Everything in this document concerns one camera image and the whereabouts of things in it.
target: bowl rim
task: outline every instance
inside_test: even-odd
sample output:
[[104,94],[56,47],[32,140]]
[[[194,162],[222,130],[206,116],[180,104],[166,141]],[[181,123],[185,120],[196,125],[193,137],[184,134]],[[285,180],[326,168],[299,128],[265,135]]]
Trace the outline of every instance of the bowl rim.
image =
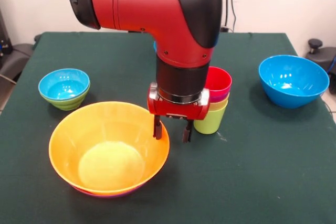
[[[83,73],[83,74],[88,78],[88,80],[89,80],[89,81],[88,81],[88,84],[86,85],[86,87],[85,87],[80,93],[78,93],[76,96],[71,97],[71,98],[55,99],[55,98],[51,98],[51,97],[49,97],[49,96],[43,94],[43,93],[41,92],[41,88],[40,88],[40,85],[41,85],[42,81],[43,81],[45,78],[47,78],[47,76],[49,76],[49,75],[51,75],[51,74],[53,74],[53,73],[56,73],[56,72],[58,72],[58,71],[64,71],[64,70],[75,70],[75,71],[79,71],[79,72]],[[52,71],[52,72],[50,72],[50,73],[47,73],[45,76],[42,77],[42,79],[41,79],[41,80],[39,81],[39,83],[38,83],[38,92],[39,92],[42,96],[44,96],[44,97],[46,97],[46,98],[48,98],[48,99],[50,99],[50,100],[53,100],[53,101],[67,101],[67,100],[71,100],[71,99],[74,99],[74,98],[79,97],[79,96],[82,95],[82,94],[83,94],[89,87],[90,87],[90,78],[89,78],[89,75],[88,75],[87,73],[85,73],[83,70],[80,70],[80,69],[77,69],[77,68],[61,68],[61,69],[56,69],[56,70],[54,70],[54,71]]]
[[59,172],[59,170],[57,169],[57,167],[55,166],[54,164],[54,160],[52,159],[52,155],[51,155],[51,140],[53,139],[54,135],[55,135],[55,132],[56,130],[60,127],[60,125],[64,124],[71,115],[73,115],[74,113],[79,113],[80,111],[86,109],[86,108],[89,108],[89,107],[93,107],[93,106],[97,106],[97,104],[130,104],[131,106],[134,106],[138,109],[141,109],[143,111],[146,111],[148,113],[150,113],[147,109],[139,106],[139,105],[136,105],[136,104],[133,104],[133,103],[129,103],[129,102],[120,102],[120,101],[107,101],[107,102],[96,102],[96,103],[92,103],[90,105],[86,105],[84,107],[81,107],[75,111],[73,111],[72,113],[68,114],[65,118],[63,118],[59,123],[58,125],[55,127],[55,129],[53,130],[52,134],[51,134],[51,137],[50,137],[50,140],[49,140],[49,145],[48,145],[48,155],[49,155],[49,160],[51,162],[51,165],[52,167],[54,168],[55,172],[58,174],[58,176],[60,176],[64,181],[66,181],[70,186],[75,186],[79,189],[82,189],[84,191],[88,191],[90,193],[94,193],[94,194],[98,194],[98,195],[108,195],[108,194],[118,194],[118,193],[122,193],[123,191],[126,191],[126,190],[132,190],[132,189],[136,189],[137,187],[140,187],[142,185],[144,185],[146,182],[148,182],[150,179],[152,179],[161,169],[162,167],[164,166],[164,164],[166,163],[167,159],[168,159],[168,156],[169,156],[169,150],[170,150],[170,139],[169,139],[169,134],[168,134],[168,131],[166,129],[166,127],[164,126],[164,124],[162,123],[162,130],[166,132],[167,136],[168,136],[168,139],[167,139],[167,150],[165,152],[165,160],[164,162],[162,163],[162,165],[160,165],[158,167],[157,170],[155,170],[155,172],[148,176],[146,179],[144,179],[143,181],[133,185],[133,186],[130,186],[130,187],[126,187],[126,188],[122,188],[122,189],[119,189],[119,190],[93,190],[93,189],[90,189],[90,188],[86,188],[86,187],[83,187],[83,186],[80,186],[80,185],[77,185],[76,183],[74,182],[71,182],[70,180],[68,180],[63,174],[61,174]]
[[83,97],[83,96],[85,97],[85,96],[87,95],[87,93],[89,92],[90,86],[91,86],[91,84],[89,83],[88,88],[85,89],[85,91],[84,91],[82,94],[79,94],[79,95],[77,95],[77,96],[75,96],[75,97],[72,97],[72,98],[63,99],[63,100],[61,100],[61,99],[50,99],[50,98],[47,98],[47,97],[46,97],[44,94],[42,94],[40,91],[39,91],[39,94],[40,94],[44,99],[46,99],[47,102],[71,102],[72,100],[77,99],[77,98],[79,98],[79,97]]
[[[314,94],[309,94],[309,95],[291,94],[291,93],[288,93],[288,92],[285,92],[285,91],[280,91],[280,90],[278,90],[278,89],[275,89],[273,86],[271,86],[271,85],[268,83],[268,81],[266,81],[266,80],[262,77],[262,75],[261,75],[261,73],[260,73],[260,68],[261,68],[261,66],[262,66],[267,60],[270,60],[270,59],[273,59],[273,58],[281,58],[281,57],[296,58],[296,59],[299,59],[299,60],[307,61],[307,62],[311,63],[312,65],[315,65],[318,69],[322,70],[322,72],[325,73],[324,76],[325,76],[326,79],[328,80],[326,87],[323,89],[323,91],[320,91],[320,92],[317,92],[317,93],[314,93]],[[260,77],[260,79],[261,79],[267,86],[269,86],[270,88],[272,88],[273,90],[275,90],[275,91],[277,91],[277,92],[280,92],[280,93],[283,93],[283,94],[286,94],[286,95],[289,95],[289,96],[292,96],[292,97],[315,97],[315,96],[317,96],[317,95],[321,95],[321,94],[323,94],[323,93],[327,90],[327,88],[329,87],[329,84],[330,84],[329,76],[328,76],[327,72],[326,72],[321,66],[319,66],[319,65],[316,64],[315,62],[313,62],[313,61],[311,61],[311,60],[308,60],[308,59],[306,59],[306,58],[304,58],[304,57],[295,56],[295,55],[274,55],[274,56],[270,56],[270,57],[264,59],[264,60],[259,64],[258,72],[259,72],[259,77]]]

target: green tablecloth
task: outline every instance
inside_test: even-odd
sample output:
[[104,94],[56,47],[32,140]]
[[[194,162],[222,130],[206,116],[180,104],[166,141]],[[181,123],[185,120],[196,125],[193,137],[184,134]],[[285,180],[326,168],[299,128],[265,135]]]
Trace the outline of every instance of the green tablecloth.
[[171,150],[162,170],[133,194],[97,199],[68,186],[48,158],[50,135],[69,112],[44,101],[39,80],[59,68],[91,78],[83,105],[146,107],[155,78],[146,34],[46,33],[0,116],[1,223],[336,223],[336,126],[321,99],[296,110],[273,105],[259,63],[295,54],[284,34],[221,34],[212,65],[233,77],[219,132],[163,121]]

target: red cup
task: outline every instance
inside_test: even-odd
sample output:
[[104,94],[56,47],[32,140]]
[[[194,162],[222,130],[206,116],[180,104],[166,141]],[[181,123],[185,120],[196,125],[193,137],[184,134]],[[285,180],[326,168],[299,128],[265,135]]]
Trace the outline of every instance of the red cup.
[[232,77],[228,72],[218,67],[209,67],[205,88],[210,90],[210,102],[224,100],[230,92],[231,85]]

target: plastic cup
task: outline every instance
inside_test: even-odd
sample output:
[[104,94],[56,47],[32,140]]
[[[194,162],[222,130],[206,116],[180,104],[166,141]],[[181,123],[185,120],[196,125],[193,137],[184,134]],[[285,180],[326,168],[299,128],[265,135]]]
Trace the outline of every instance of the plastic cup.
[[222,107],[226,106],[227,103],[229,102],[229,96],[230,96],[230,93],[228,94],[228,96],[223,101],[211,102],[210,106],[209,106],[209,110],[219,110]]
[[195,120],[195,129],[202,134],[213,134],[220,126],[228,100],[224,106],[218,110],[209,110],[204,120]]
[[230,92],[232,77],[224,69],[209,67],[205,88],[210,90],[210,102],[219,102]]
[[222,102],[222,101],[224,101],[226,98],[228,98],[229,94],[230,94],[230,92],[228,92],[227,94],[222,95],[222,96],[220,96],[220,97],[210,97],[210,98],[209,98],[209,102],[210,102],[210,103]]

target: orange bowl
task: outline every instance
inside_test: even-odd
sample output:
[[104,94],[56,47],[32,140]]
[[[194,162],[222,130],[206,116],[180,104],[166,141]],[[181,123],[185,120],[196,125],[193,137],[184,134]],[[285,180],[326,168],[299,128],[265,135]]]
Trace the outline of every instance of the orange bowl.
[[99,102],[65,117],[49,142],[56,173],[71,186],[94,195],[131,192],[164,165],[169,136],[153,137],[153,115],[124,102]]

